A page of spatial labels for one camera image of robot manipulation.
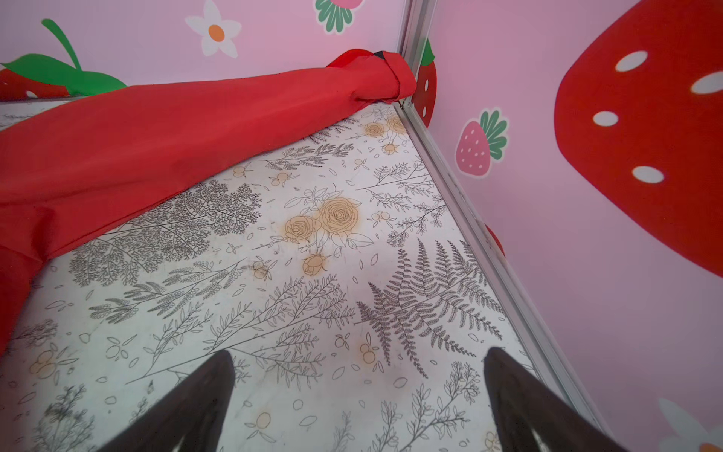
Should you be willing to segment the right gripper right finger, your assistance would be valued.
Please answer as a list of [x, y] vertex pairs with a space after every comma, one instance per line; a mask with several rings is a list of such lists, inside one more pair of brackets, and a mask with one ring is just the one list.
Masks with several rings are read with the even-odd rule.
[[484, 379], [504, 451], [623, 452], [502, 348], [490, 348]]

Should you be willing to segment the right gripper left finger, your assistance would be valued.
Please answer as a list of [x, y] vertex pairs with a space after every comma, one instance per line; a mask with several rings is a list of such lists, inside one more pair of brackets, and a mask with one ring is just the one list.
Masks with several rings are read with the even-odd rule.
[[101, 450], [215, 451], [233, 388], [233, 358], [222, 350]]

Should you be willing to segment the red zip-up jacket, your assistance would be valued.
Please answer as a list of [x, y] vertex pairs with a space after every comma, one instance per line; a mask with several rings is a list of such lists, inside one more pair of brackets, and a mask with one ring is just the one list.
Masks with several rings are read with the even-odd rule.
[[414, 94], [395, 53], [350, 50], [324, 68], [133, 86], [1, 134], [1, 341], [44, 265], [254, 156], [376, 102]]

